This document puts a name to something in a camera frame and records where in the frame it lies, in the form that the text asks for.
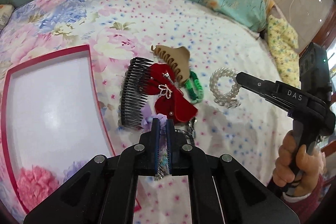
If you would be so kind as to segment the maroon sleeve forearm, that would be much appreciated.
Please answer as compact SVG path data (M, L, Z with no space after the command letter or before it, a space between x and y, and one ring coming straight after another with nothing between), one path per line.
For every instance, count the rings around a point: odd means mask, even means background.
M282 194L283 201L297 214L300 223L305 223L319 206L319 196L323 182L323 177L319 175L314 190L301 197L291 197L285 193Z

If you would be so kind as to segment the right hand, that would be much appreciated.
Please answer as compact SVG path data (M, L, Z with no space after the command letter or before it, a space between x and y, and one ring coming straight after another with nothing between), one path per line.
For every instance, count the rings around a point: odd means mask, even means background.
M293 171L289 168L291 162L302 171L298 179L298 186L295 188L293 197L302 197L310 194L318 184L319 175L322 173L325 158L324 154L317 149L313 154L306 153L306 146L297 147L293 132L290 130L284 137L282 145L278 150L278 158L273 170L273 181L279 187L284 187L296 180Z

